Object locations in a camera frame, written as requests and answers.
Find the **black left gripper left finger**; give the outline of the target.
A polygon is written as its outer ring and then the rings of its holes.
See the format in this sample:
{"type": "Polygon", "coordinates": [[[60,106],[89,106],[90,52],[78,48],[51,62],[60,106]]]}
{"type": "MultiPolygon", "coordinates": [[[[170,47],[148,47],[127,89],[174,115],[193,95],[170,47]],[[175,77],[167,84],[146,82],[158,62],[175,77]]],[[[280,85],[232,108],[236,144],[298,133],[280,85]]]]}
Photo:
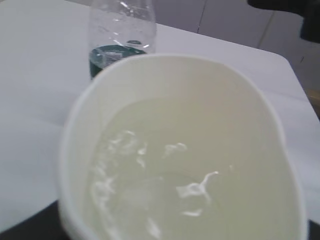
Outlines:
{"type": "Polygon", "coordinates": [[[55,201],[30,218],[0,233],[2,240],[66,240],[55,201]]]}

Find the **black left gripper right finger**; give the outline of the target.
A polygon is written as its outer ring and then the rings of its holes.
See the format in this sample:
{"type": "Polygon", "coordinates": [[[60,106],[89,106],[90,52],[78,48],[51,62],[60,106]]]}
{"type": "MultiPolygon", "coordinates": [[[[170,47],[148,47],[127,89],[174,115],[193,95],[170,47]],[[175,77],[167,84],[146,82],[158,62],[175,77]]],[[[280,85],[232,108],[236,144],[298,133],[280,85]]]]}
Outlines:
{"type": "Polygon", "coordinates": [[[320,240],[320,225],[313,220],[308,220],[308,240],[320,240]]]}

